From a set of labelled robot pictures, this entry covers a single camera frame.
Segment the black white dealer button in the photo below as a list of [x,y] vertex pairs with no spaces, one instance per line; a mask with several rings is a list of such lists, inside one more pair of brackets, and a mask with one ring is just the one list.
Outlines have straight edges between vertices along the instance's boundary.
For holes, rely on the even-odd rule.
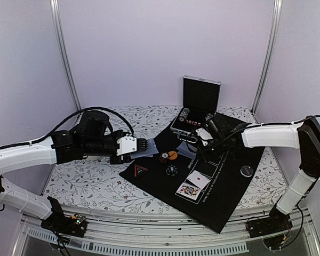
[[242,166],[240,169],[240,172],[241,172],[241,175],[243,175],[244,177],[247,177],[247,178],[253,176],[253,174],[254,174],[254,170],[248,165]]

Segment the dealt blue card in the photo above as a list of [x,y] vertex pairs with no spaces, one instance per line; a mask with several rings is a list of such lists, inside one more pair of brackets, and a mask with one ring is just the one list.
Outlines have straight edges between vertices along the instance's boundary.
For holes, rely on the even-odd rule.
[[189,150],[179,150],[178,154],[190,159],[195,159],[197,155],[195,151],[191,152]]
[[191,144],[189,143],[186,143],[186,142],[182,142],[181,144],[179,144],[176,148],[177,152],[179,150],[189,150],[191,152],[195,151],[196,152],[196,148],[194,146],[192,146]]

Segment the orange big blind button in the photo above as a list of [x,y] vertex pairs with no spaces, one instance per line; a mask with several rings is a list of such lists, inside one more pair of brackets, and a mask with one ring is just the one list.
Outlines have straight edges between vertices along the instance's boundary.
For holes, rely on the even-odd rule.
[[178,153],[176,151],[170,151],[168,152],[169,160],[175,160],[178,158]]

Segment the blue playing card deck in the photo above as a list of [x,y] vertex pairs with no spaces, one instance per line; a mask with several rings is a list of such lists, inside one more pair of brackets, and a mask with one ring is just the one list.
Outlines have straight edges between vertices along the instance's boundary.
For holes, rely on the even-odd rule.
[[140,157],[153,157],[153,155],[158,154],[159,151],[156,147],[155,140],[153,138],[147,140],[147,149],[145,151],[138,151],[130,153],[132,159]]

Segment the black and green chip stack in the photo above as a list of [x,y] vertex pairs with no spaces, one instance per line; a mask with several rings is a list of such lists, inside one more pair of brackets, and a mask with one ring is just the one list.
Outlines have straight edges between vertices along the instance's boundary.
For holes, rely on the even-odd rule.
[[167,168],[166,168],[166,174],[169,175],[169,176],[175,176],[178,174],[178,169],[175,165],[169,165]]

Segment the orange black chip stack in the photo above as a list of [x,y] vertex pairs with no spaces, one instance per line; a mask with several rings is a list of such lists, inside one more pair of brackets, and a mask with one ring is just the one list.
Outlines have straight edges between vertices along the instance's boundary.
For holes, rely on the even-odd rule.
[[159,162],[160,163],[166,163],[169,160],[169,154],[168,153],[161,153],[159,156]]

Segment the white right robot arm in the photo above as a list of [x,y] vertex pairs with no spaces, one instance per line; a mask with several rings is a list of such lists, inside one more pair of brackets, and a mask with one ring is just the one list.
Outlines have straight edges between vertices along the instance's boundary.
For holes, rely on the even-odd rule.
[[275,233],[282,228],[288,215],[307,197],[320,179],[320,115],[281,123],[245,123],[231,126],[223,117],[214,116],[197,128],[208,153],[231,149],[289,148],[300,154],[298,172],[279,198],[265,221],[265,228]]

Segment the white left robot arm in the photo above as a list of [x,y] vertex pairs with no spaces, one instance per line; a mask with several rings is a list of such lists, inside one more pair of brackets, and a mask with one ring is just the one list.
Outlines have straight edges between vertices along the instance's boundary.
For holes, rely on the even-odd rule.
[[36,195],[5,175],[94,156],[107,156],[112,164],[119,164],[136,150],[133,131],[113,130],[109,116],[98,109],[83,111],[69,130],[54,129],[38,139],[0,146],[0,203],[47,220],[56,231],[65,231],[69,221],[56,199]]

